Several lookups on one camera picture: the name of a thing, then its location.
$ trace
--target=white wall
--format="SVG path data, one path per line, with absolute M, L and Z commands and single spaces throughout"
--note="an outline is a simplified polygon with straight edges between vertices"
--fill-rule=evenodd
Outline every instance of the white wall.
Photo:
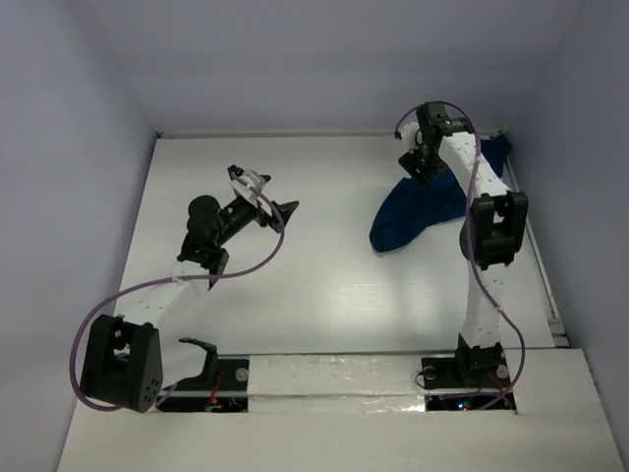
M 160 131 L 506 127 L 575 0 L 91 0 Z
M 120 282 L 154 133 L 83 0 L 0 6 L 0 470 L 55 470 L 80 319 Z
M 629 464 L 629 2 L 587 0 L 509 130 L 558 308 Z

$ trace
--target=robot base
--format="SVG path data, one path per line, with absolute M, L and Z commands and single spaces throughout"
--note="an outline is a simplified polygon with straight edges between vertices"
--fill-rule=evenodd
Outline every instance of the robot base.
M 424 388 L 481 388 L 511 383 L 502 346 L 481 349 L 470 348 L 461 336 L 453 357 L 427 357 L 422 359 Z

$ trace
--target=black joint housing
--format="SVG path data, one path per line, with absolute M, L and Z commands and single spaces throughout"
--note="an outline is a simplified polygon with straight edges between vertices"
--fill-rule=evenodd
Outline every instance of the black joint housing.
M 528 209 L 529 199 L 523 192 L 507 192 L 496 197 L 485 194 L 474 199 L 470 207 L 472 219 L 468 223 L 471 224 L 474 260 L 482 270 L 513 262 L 522 248 Z M 460 245 L 469 260 L 465 226 L 461 230 Z
M 252 221 L 256 221 L 261 209 L 238 196 L 218 213 L 222 226 L 216 234 L 215 244 L 222 246 Z
M 454 352 L 454 358 L 463 376 L 471 376 L 475 372 L 486 375 L 487 372 L 495 372 L 502 363 L 502 346 L 496 342 L 491 347 L 470 348 L 459 334 L 459 345 Z
M 129 347 L 129 354 L 121 351 Z M 125 323 L 101 315 L 91 325 L 81 392 L 140 413 L 155 402 L 162 385 L 159 332 L 152 324 Z
M 437 155 L 444 136 L 464 131 L 474 134 L 472 123 L 467 118 L 450 118 L 442 101 L 428 101 L 420 106 L 417 109 L 417 120 L 422 131 L 422 141 Z

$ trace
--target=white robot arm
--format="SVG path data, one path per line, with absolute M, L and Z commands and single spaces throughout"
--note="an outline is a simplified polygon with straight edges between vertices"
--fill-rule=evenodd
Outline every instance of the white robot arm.
M 270 261 L 279 249 L 284 226 L 299 205 L 269 201 L 260 192 L 270 180 L 268 175 L 236 166 L 231 166 L 228 174 L 236 194 L 230 204 L 221 208 L 210 196 L 190 203 L 188 234 L 171 270 L 173 283 L 162 283 L 171 281 L 168 278 L 160 279 L 133 307 L 116 317 L 100 315 L 94 320 L 79 398 L 95 398 L 144 412 L 155 403 L 163 385 L 216 383 L 216 346 L 191 337 L 164 339 L 159 328 L 165 320 L 183 314 L 218 278 L 245 275 Z M 271 205 L 272 214 L 262 209 L 258 196 Z M 253 221 L 281 233 L 278 246 L 256 267 L 223 274 L 229 255 L 222 245 Z
M 408 152 L 399 162 L 421 184 L 427 185 L 447 169 L 468 193 L 476 160 L 476 136 L 465 118 L 451 119 L 443 102 L 418 107 L 418 122 L 406 125 L 398 139 Z M 514 193 L 493 172 L 481 153 L 471 207 L 474 254 L 470 257 L 461 232 L 461 250 L 476 264 L 488 293 L 499 304 L 509 265 L 522 246 L 528 199 Z M 499 313 L 479 286 L 469 266 L 469 292 L 465 321 L 454 359 L 423 360 L 425 385 L 431 388 L 477 387 L 488 373 L 506 366 L 500 345 Z

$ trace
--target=blue cloth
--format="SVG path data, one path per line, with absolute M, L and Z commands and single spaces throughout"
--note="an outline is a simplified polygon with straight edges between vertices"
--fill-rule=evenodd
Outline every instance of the blue cloth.
M 483 155 L 493 171 L 502 177 L 502 168 L 511 144 L 504 135 L 481 141 Z M 388 195 L 373 221 L 370 241 L 379 253 L 402 248 L 433 224 L 460 218 L 465 214 L 465 194 L 451 171 L 433 180 L 426 188 L 413 179 L 402 179 Z

